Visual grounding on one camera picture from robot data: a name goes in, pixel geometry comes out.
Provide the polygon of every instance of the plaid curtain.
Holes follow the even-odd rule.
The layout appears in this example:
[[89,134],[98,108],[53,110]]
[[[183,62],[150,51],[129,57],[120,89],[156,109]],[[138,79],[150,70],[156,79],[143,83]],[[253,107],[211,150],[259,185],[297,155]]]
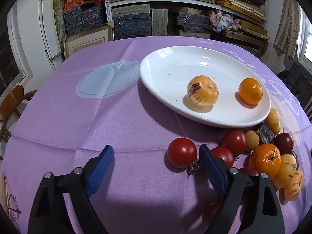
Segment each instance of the plaid curtain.
[[300,30],[300,7],[296,0],[284,0],[280,25],[274,44],[295,62],[297,57],[297,40]]

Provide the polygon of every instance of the dark chair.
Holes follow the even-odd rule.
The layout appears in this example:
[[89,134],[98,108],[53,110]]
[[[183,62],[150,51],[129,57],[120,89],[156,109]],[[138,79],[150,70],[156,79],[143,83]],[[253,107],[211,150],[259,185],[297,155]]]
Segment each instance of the dark chair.
[[312,83],[304,74],[300,73],[291,89],[291,93],[299,95],[299,103],[308,116],[309,121],[312,122]]
[[22,85],[16,86],[10,93],[5,97],[0,105],[0,121],[2,126],[0,129],[0,141],[8,141],[11,133],[7,130],[6,124],[11,114],[14,112],[18,117],[21,117],[21,113],[17,110],[18,105],[25,99],[30,101],[37,91],[30,91],[24,95],[24,87]]

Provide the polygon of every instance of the purple tablecloth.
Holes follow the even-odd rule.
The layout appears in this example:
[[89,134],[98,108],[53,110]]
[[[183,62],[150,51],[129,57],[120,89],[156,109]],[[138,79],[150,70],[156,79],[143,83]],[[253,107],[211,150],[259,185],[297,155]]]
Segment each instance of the purple tablecloth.
[[[84,166],[106,144],[114,148],[115,159],[91,203],[110,234],[204,233],[207,225],[202,213],[217,195],[203,173],[187,179],[185,171],[168,164],[165,153],[169,143],[181,136],[196,146],[207,143],[213,148],[226,130],[174,113],[147,91],[137,73],[147,54],[178,45],[232,56],[267,86],[296,139],[294,150],[305,173],[305,186],[296,201],[280,197],[286,233],[296,229],[312,199],[312,127],[298,101],[263,63],[240,47],[196,38],[146,37],[79,51],[53,73],[26,107],[7,144],[1,169],[8,192],[16,196],[22,212],[17,220],[22,234],[27,233],[43,174],[62,175]],[[242,167],[245,158],[234,166]],[[74,229],[80,232],[66,201]],[[239,218],[238,213],[230,233],[238,230]]]

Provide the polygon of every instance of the plate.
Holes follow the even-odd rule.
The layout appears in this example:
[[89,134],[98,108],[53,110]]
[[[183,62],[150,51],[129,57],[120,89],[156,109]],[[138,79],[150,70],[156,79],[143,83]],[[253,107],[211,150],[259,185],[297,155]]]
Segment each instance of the plate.
[[[211,107],[197,106],[187,95],[189,81],[199,75],[210,77],[218,86],[219,98]],[[251,127],[271,109],[269,92],[260,78],[240,61],[211,49],[175,46],[154,51],[141,62],[140,77],[149,92],[171,110],[215,127]],[[263,88],[258,105],[247,105],[238,96],[245,78],[256,79]]]

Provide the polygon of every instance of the silver bolt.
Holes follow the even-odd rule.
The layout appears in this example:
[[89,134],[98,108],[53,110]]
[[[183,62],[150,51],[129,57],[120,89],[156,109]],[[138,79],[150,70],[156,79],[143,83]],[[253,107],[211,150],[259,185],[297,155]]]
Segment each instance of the silver bolt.
[[81,167],[77,167],[77,168],[74,170],[74,173],[76,173],[76,174],[82,173],[82,168],[81,168]]
[[235,167],[230,168],[230,173],[238,174],[238,170]]
[[44,177],[45,177],[45,178],[51,178],[51,176],[52,176],[52,173],[45,173],[45,174],[44,174]]
[[268,178],[268,177],[269,177],[268,174],[266,174],[266,173],[260,173],[260,175],[261,175],[261,177],[263,177],[263,178]]

